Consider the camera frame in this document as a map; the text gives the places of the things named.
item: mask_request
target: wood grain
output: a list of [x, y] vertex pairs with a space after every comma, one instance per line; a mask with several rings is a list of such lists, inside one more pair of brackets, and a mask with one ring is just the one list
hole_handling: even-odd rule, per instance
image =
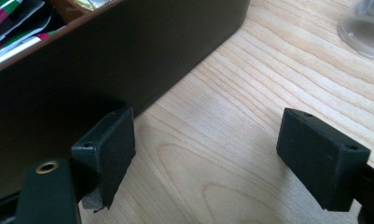
[[286, 106], [372, 150], [374, 61], [339, 40], [349, 0], [253, 0], [231, 39], [135, 120], [115, 202], [83, 223], [356, 223], [323, 211], [276, 155]]

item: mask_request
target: dark brown panel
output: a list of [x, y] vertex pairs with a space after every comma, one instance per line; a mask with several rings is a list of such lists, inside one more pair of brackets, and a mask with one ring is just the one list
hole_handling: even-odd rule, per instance
[[107, 112], [139, 115], [239, 28], [248, 3], [125, 0], [2, 69], [0, 198]]

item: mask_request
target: clear glass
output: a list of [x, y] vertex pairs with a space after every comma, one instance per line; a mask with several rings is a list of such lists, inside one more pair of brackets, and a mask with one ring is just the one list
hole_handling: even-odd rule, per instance
[[354, 4], [341, 19], [338, 34], [359, 54], [374, 60], [374, 0]]

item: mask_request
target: light wooden surface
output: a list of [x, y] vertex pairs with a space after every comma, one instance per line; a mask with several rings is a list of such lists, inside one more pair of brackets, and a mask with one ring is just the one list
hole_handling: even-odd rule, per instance
[[285, 107], [372, 149], [374, 62], [339, 40], [351, 0], [252, 0], [230, 40], [135, 120], [113, 206], [83, 223], [356, 223], [323, 211], [276, 155]]

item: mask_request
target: brass grommet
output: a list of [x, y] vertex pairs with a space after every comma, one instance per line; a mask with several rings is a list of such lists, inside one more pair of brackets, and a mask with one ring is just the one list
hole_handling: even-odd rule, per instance
[[44, 175], [56, 170], [59, 167], [58, 161], [46, 161], [35, 168], [35, 172], [39, 175]]

